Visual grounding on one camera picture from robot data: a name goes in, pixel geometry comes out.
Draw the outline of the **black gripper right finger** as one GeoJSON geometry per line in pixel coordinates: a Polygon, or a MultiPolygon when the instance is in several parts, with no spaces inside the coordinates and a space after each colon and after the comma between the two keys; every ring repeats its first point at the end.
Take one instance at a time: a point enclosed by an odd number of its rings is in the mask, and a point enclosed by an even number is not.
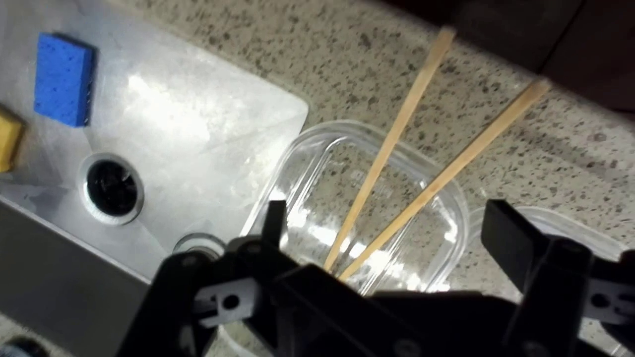
{"type": "Polygon", "coordinates": [[[481,242],[523,291],[505,345],[515,353],[584,357],[578,337],[596,319],[626,349],[635,349],[634,252],[620,260],[537,228],[507,200],[489,200],[481,242]]]}

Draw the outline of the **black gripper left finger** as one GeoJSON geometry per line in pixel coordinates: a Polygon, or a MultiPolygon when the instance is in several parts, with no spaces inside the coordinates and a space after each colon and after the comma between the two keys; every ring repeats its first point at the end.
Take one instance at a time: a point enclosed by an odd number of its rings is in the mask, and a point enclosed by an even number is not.
{"type": "Polygon", "coordinates": [[[287,202],[271,200],[261,234],[235,238],[221,258],[189,250],[170,256],[148,289],[118,357],[205,357],[219,329],[243,321],[279,349],[273,285],[297,267],[281,250],[287,202]]]}

